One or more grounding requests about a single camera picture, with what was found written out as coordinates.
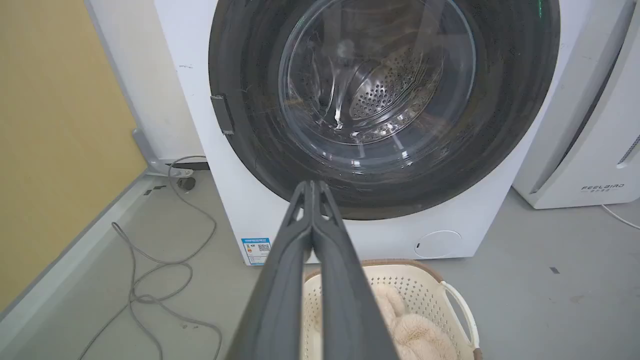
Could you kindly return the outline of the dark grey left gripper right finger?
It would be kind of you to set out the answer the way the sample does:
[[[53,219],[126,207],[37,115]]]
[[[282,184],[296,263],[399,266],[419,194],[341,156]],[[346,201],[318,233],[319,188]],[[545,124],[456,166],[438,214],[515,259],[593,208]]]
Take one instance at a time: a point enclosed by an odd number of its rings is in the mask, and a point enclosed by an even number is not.
[[[311,238],[321,264],[322,357],[397,360],[398,354],[329,186],[311,183]]]

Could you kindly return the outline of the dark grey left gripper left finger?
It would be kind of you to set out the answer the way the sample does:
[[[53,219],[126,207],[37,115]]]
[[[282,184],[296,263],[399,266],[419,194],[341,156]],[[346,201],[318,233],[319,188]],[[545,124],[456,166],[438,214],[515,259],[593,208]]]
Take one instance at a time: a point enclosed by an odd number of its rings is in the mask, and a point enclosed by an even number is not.
[[[311,250],[313,182],[295,188],[226,354],[228,360],[300,358],[304,265]]]

